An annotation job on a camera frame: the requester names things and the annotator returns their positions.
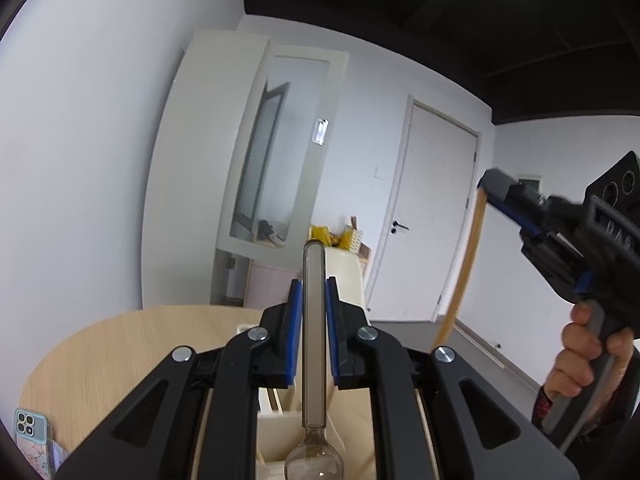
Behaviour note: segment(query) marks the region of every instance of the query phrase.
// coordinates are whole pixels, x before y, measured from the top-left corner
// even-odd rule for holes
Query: phone case
[[[40,476],[51,480],[51,430],[47,417],[18,408],[15,410],[14,431],[18,449]]]

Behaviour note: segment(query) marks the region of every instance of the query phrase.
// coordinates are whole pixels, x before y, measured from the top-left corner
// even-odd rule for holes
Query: ceiling
[[[495,124],[640,115],[640,0],[244,0],[403,54],[493,109]]]

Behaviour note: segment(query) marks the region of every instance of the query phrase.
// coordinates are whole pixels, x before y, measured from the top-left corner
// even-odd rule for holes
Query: wooden tabletop
[[[95,323],[44,357],[27,378],[20,407],[44,414],[54,439],[72,451],[173,348],[224,346],[239,324],[257,324],[261,315],[226,306],[160,306]],[[336,392],[329,415],[346,447],[346,478],[359,478],[373,451],[368,391]]]

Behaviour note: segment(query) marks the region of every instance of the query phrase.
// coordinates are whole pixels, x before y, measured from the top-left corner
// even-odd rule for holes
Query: black door handle
[[[399,223],[398,223],[398,222],[396,222],[395,220],[394,220],[394,222],[392,223],[392,226],[393,226],[393,227],[401,227],[402,229],[406,229],[407,231],[409,230],[409,228],[408,228],[406,225],[399,224]]]

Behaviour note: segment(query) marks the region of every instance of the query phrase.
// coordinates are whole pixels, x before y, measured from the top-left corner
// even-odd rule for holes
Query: glass cabinet door
[[[217,247],[302,265],[347,54],[270,45],[231,160]]]

